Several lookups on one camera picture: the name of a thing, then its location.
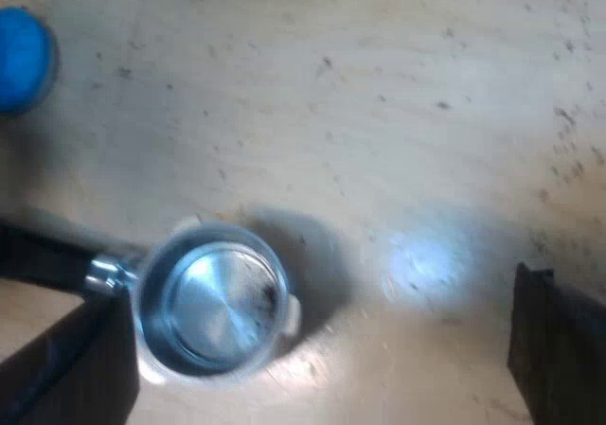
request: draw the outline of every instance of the black handle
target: black handle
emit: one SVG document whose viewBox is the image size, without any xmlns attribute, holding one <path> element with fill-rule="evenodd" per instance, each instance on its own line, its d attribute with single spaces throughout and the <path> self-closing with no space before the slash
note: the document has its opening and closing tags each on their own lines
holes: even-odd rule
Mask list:
<svg viewBox="0 0 606 425">
<path fill-rule="evenodd" d="M 0 276 L 84 294 L 84 278 L 95 255 L 94 250 L 0 221 Z"/>
</svg>

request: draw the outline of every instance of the blue cap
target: blue cap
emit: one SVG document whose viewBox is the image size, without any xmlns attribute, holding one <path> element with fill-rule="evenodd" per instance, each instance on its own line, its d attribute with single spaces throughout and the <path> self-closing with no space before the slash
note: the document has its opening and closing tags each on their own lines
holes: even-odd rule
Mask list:
<svg viewBox="0 0 606 425">
<path fill-rule="evenodd" d="M 45 27 L 23 9 L 0 9 L 0 113 L 27 108 L 50 71 L 52 42 Z"/>
</svg>

